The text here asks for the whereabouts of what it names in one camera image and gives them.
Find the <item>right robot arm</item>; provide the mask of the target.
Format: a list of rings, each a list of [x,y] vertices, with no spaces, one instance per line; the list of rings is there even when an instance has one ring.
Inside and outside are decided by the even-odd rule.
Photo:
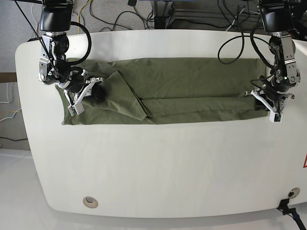
[[[103,101],[106,94],[100,86],[103,78],[92,77],[79,66],[90,54],[92,39],[85,26],[71,21],[72,11],[73,1],[71,0],[42,1],[40,30],[45,34],[39,39],[42,51],[38,79],[45,85],[55,84],[63,89],[69,107],[76,109],[84,97]],[[88,42],[84,56],[75,61],[66,60],[66,52],[69,49],[66,32],[71,26],[77,26],[85,32]]]

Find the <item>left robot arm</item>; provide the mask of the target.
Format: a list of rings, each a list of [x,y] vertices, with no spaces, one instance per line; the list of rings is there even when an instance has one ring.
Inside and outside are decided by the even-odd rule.
[[[263,85],[255,85],[256,109],[272,109],[281,114],[285,100],[290,98],[288,91],[300,81],[300,73],[295,60],[295,44],[292,41],[290,31],[295,25],[287,0],[259,0],[259,12],[263,28],[271,34],[269,50],[274,54],[274,63],[270,64],[259,51],[255,41],[254,32],[259,24],[250,32],[250,40],[256,53],[264,64],[271,69],[269,76],[260,76],[252,80],[254,84],[260,81]]]

